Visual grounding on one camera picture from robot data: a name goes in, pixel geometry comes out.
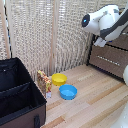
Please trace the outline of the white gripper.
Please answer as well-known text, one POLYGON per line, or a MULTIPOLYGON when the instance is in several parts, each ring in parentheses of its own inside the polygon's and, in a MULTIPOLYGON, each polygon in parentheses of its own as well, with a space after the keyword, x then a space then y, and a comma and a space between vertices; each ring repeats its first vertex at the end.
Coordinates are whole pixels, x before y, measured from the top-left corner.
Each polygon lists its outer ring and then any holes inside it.
POLYGON ((95 46, 99 46, 99 47, 104 47, 105 44, 106 44, 106 40, 103 40, 101 37, 99 37, 94 43, 95 46))

